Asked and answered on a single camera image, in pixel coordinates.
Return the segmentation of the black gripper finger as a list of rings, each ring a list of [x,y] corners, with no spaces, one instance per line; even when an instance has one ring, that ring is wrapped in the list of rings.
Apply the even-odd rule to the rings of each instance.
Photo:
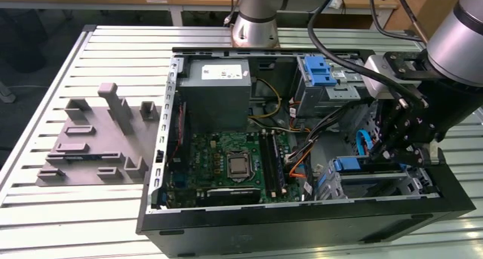
[[[430,151],[420,145],[407,142],[384,143],[383,153],[387,153],[384,157],[388,156],[391,162],[409,166],[431,165]]]
[[[377,141],[369,150],[369,160],[391,159],[393,150],[403,140],[408,129],[411,108],[404,108],[399,102],[379,102],[376,110]]]

